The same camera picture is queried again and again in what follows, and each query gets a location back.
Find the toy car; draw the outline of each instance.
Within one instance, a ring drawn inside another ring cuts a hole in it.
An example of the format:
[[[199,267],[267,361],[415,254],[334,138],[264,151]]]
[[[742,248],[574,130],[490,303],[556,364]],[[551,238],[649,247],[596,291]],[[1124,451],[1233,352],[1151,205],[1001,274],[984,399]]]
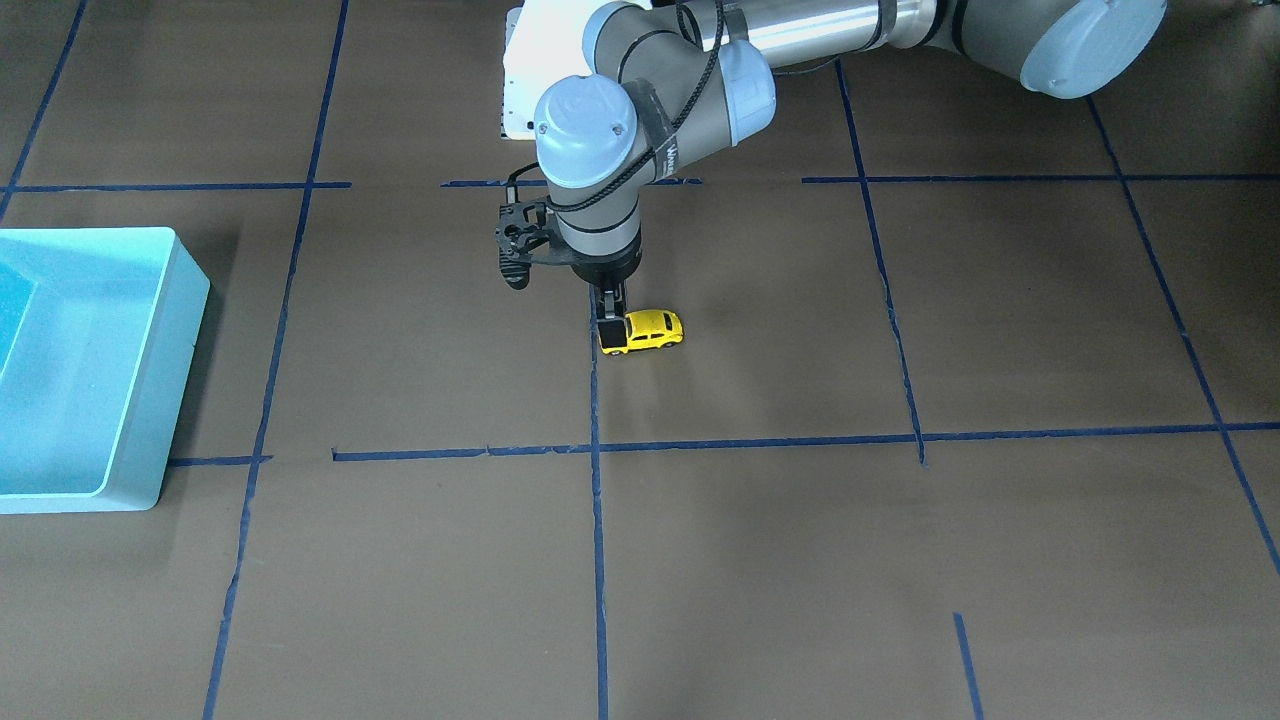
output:
[[[671,347],[685,340],[685,325],[671,310],[636,310],[626,314],[626,337],[612,342],[600,334],[600,350],[625,355],[637,350]]]

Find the blue bin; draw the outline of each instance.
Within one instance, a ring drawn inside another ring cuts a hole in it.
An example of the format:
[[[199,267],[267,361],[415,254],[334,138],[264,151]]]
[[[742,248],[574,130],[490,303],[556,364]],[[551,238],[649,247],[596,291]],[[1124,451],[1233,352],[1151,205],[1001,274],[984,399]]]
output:
[[[207,296],[169,228],[0,229],[0,514],[156,503]]]

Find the gray floor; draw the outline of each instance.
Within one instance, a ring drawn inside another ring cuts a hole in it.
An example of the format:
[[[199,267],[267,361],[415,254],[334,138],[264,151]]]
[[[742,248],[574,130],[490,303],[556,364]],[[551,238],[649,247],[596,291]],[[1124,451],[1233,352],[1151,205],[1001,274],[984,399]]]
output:
[[[1280,8],[780,79],[612,359],[470,182],[511,4],[0,0],[0,223],[214,286],[159,506],[0,519],[0,715],[1276,717]]]

